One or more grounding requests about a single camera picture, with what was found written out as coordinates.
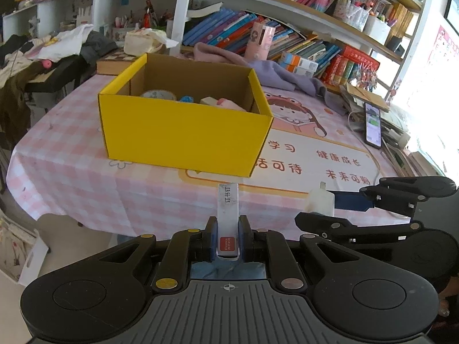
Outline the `pink cylinder device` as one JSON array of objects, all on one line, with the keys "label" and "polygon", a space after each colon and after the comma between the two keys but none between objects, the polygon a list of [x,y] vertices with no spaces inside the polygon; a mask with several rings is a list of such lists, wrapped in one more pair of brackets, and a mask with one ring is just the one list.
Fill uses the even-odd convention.
[{"label": "pink cylinder device", "polygon": [[250,31],[244,58],[246,60],[266,60],[274,35],[275,28],[273,26],[254,23]]}]

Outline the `pink cartoon desk mat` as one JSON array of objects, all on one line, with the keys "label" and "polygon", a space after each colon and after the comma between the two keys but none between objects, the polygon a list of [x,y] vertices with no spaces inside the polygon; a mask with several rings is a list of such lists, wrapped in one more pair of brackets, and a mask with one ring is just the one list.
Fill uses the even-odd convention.
[{"label": "pink cartoon desk mat", "polygon": [[356,192],[389,172],[381,153],[349,129],[346,117],[302,92],[266,88],[274,116],[251,177],[184,170],[182,198],[215,204],[220,183],[238,183],[240,200],[288,206],[325,183],[327,189]]}]

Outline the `pile of clothes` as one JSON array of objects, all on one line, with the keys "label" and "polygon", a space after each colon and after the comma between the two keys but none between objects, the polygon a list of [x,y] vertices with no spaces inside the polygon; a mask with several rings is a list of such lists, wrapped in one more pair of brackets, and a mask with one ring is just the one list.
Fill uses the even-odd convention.
[{"label": "pile of clothes", "polygon": [[41,39],[11,36],[1,45],[1,132],[8,143],[16,145],[30,128],[26,84],[66,59],[74,60],[75,69],[65,69],[60,75],[73,77],[114,50],[115,42],[91,24]]}]

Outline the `yellow cardboard box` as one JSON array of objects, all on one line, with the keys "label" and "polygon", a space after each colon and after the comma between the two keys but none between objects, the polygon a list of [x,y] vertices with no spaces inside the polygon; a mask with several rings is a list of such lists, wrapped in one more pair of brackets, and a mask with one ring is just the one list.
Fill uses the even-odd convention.
[{"label": "yellow cardboard box", "polygon": [[[142,98],[163,89],[176,101]],[[181,103],[184,95],[194,103]],[[246,111],[206,106],[200,99],[234,101]],[[234,64],[144,54],[98,95],[111,159],[249,177],[273,122],[254,69]]]}]

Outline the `cream eraser block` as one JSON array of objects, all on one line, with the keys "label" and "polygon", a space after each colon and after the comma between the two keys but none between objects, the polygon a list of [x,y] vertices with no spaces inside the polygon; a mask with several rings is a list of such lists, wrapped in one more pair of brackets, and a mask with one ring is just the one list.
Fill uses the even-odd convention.
[{"label": "cream eraser block", "polygon": [[206,106],[218,106],[219,105],[219,101],[211,96],[207,96],[207,97],[200,99],[199,103],[202,105],[206,105]]}]

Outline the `white staples box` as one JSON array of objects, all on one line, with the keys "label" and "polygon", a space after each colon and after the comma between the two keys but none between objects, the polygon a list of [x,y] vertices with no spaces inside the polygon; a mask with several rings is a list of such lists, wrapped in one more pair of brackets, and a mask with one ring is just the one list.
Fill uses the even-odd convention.
[{"label": "white staples box", "polygon": [[218,186],[217,255],[236,258],[238,248],[239,187],[237,183],[223,183]]}]

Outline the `yellow tape roll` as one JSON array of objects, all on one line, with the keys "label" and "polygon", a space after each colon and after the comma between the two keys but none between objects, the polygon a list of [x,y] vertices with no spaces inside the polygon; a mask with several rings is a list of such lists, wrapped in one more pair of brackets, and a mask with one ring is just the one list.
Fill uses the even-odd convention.
[{"label": "yellow tape roll", "polygon": [[165,99],[176,101],[177,97],[169,91],[163,89],[152,89],[146,92],[143,92],[141,95],[142,98],[146,99]]}]

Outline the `white pen holder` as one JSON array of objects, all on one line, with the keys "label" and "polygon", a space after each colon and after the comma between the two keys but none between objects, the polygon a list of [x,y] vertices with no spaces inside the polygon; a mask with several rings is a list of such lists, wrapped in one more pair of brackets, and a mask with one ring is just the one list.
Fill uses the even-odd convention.
[{"label": "white pen holder", "polygon": [[363,33],[379,44],[385,45],[390,33],[390,26],[376,16],[370,15],[366,21]]}]

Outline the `tissue box with tissues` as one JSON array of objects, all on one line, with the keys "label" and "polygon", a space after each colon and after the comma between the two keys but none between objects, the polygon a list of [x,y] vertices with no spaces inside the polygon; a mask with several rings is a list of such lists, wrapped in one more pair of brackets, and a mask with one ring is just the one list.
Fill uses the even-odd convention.
[{"label": "tissue box with tissues", "polygon": [[179,43],[169,39],[162,30],[142,28],[126,33],[123,51],[127,55],[139,57],[144,54],[154,54],[162,48],[177,47]]}]

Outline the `blue tissue pack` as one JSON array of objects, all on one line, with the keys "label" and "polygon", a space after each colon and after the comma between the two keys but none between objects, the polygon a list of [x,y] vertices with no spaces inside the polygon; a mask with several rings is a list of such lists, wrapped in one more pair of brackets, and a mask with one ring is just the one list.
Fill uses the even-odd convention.
[{"label": "blue tissue pack", "polygon": [[194,102],[195,102],[194,98],[193,98],[192,96],[190,96],[190,95],[184,95],[184,96],[182,96],[182,97],[179,99],[179,101],[180,101],[181,103],[194,103]]}]

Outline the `pink plush pig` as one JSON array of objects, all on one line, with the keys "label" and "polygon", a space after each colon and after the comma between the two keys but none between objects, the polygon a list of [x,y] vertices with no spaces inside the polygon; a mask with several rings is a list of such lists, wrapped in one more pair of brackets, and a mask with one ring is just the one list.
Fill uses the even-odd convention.
[{"label": "pink plush pig", "polygon": [[219,99],[216,103],[216,106],[220,108],[228,109],[228,110],[236,110],[236,111],[242,111],[242,112],[246,111],[243,107],[238,106],[236,103],[234,103],[234,101],[230,99],[226,99],[226,98]]}]

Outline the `red dictionary book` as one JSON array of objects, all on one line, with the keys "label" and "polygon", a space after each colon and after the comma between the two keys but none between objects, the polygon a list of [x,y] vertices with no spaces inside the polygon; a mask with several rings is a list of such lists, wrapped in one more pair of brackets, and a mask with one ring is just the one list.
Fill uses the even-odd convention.
[{"label": "red dictionary book", "polygon": [[342,47],[342,56],[353,61],[355,64],[364,65],[365,67],[370,68],[372,71],[377,71],[379,69],[379,61],[372,58],[370,55],[362,52],[355,47],[344,45]]}]

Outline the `white charger plug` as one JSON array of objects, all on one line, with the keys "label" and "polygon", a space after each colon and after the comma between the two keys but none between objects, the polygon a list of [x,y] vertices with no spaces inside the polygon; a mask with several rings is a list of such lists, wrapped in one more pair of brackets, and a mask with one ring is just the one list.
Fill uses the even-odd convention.
[{"label": "white charger plug", "polygon": [[304,210],[309,214],[333,217],[334,203],[334,194],[327,190],[325,182],[321,182],[318,188],[312,189],[307,195]]}]

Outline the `orange blue white box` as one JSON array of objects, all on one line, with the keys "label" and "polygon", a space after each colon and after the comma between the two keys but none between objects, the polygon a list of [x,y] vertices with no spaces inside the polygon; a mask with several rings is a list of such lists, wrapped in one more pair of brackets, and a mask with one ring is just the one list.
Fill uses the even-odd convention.
[{"label": "orange blue white box", "polygon": [[313,77],[318,69],[318,63],[286,51],[282,53],[278,63],[287,71],[306,77]]}]

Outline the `pile of papers and books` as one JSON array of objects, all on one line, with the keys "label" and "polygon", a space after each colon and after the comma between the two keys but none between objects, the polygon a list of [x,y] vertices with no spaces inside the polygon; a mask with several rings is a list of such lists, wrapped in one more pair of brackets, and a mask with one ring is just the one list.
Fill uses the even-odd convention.
[{"label": "pile of papers and books", "polygon": [[[345,106],[355,121],[363,121],[364,104],[346,92],[346,85],[340,85],[339,91]],[[401,176],[444,176],[439,167],[421,151],[409,151],[410,136],[405,125],[396,113],[380,110],[382,150],[394,170]]]}]

